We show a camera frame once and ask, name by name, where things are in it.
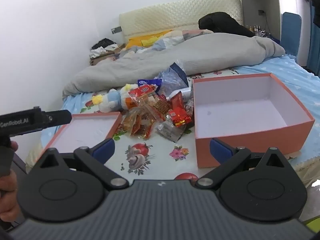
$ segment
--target wall socket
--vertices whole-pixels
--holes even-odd
[[[264,16],[266,13],[265,13],[264,10],[258,10],[258,14],[259,14],[260,16]]]
[[[121,26],[111,29],[112,34],[122,32]]]

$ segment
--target headboard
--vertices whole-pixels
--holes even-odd
[[[198,29],[198,20],[208,13],[226,12],[243,25],[240,0],[184,0],[163,3],[119,15],[124,39],[168,29]]]

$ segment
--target snack pile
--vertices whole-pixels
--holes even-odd
[[[193,93],[185,72],[173,63],[156,78],[140,79],[137,83],[138,86],[130,85],[132,89],[128,90],[127,96],[121,96],[121,99],[131,100],[122,129],[130,136],[144,140],[156,131],[177,142],[193,119]]]

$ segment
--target white bottle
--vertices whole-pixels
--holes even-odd
[[[184,103],[188,102],[188,100],[190,99],[190,95],[191,95],[191,87],[187,87],[187,88],[181,88],[181,89],[177,89],[175,91],[173,91],[166,99],[167,101],[170,101],[171,98],[173,98],[176,94],[178,94],[181,91],[182,93],[182,100]]]

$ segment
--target gray blanket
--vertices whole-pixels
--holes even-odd
[[[64,87],[63,96],[107,90],[136,83],[138,79],[152,79],[176,60],[183,63],[187,75],[193,75],[257,65],[265,58],[284,54],[284,49],[268,38],[227,33],[201,35],[162,51],[149,50],[116,61],[100,61],[79,72]]]

